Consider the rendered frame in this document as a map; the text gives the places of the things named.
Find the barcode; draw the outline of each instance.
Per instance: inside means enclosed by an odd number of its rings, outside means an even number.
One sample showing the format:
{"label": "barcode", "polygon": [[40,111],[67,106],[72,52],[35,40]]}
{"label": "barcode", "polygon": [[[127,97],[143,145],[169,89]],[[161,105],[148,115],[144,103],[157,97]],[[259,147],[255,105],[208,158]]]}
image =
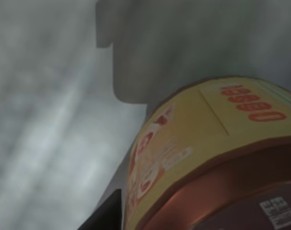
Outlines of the barcode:
{"label": "barcode", "polygon": [[264,201],[259,205],[270,219],[275,230],[291,225],[291,208],[282,197]]}

